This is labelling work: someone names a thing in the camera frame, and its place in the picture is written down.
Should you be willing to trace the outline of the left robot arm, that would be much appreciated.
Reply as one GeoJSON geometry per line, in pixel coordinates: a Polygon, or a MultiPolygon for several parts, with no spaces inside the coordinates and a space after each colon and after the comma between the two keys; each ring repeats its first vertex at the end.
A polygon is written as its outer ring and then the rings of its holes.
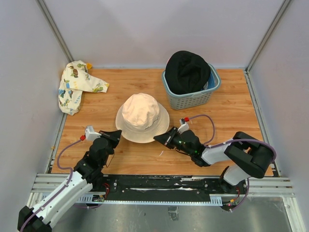
{"type": "Polygon", "coordinates": [[[19,232],[50,232],[60,218],[78,199],[89,191],[102,188],[108,194],[110,185],[104,180],[103,167],[108,157],[114,154],[121,138],[121,130],[86,132],[77,143],[93,139],[93,143],[74,168],[58,167],[70,173],[66,179],[45,199],[32,208],[24,206],[19,211],[17,230],[19,232]]]}

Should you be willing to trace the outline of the beige bucket hat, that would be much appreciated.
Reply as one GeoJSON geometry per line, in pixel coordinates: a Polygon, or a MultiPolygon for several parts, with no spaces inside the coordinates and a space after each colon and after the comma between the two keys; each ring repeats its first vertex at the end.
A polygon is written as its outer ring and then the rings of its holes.
{"type": "Polygon", "coordinates": [[[145,93],[131,95],[119,108],[115,125],[131,142],[146,144],[169,128],[169,114],[153,96],[145,93]]]}

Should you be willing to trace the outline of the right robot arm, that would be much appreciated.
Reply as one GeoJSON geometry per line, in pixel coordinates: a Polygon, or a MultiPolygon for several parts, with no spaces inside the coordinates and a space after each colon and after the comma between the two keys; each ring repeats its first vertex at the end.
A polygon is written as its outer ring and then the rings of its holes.
{"type": "Polygon", "coordinates": [[[204,145],[191,130],[180,133],[176,127],[155,136],[154,140],[188,155],[199,167],[232,161],[234,165],[226,167],[219,177],[219,189],[223,193],[232,192],[250,177],[262,179],[277,156],[272,146],[241,131],[236,132],[232,139],[216,145],[204,145]]]}

